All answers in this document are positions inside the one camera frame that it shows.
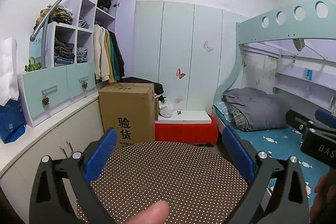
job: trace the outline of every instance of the round table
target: round table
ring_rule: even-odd
[[[222,223],[247,189],[237,169],[219,155],[193,145],[140,143],[111,154],[91,183],[117,223],[158,200],[169,204],[166,223]],[[78,218],[87,221],[80,204]]]

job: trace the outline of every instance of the pine cone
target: pine cone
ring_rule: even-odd
[[[83,83],[82,83],[82,88],[84,88],[84,89],[87,88],[87,82],[83,81]]]
[[[43,99],[42,99],[42,104],[45,105],[45,106],[49,105],[49,98],[44,96]]]

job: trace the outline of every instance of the human hand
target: human hand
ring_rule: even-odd
[[[319,182],[317,183],[314,193],[317,195],[314,198],[314,204],[310,208],[310,219],[314,220],[320,212],[330,203],[333,198],[336,198],[336,185],[333,185],[326,191],[327,182],[328,182],[329,173],[324,174],[320,177]]]
[[[163,224],[167,220],[168,214],[169,205],[161,200],[132,217],[127,224]]]

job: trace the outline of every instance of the white plastic bag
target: white plastic bag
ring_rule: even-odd
[[[165,102],[159,101],[159,113],[165,118],[170,118],[174,113],[174,106],[165,98]]]
[[[16,76],[16,40],[11,37],[0,42],[0,105],[19,98]]]

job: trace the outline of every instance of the gray comforter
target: gray comforter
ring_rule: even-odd
[[[224,92],[223,101],[244,115],[247,131],[288,127],[285,116],[291,107],[278,95],[252,88],[232,89]]]

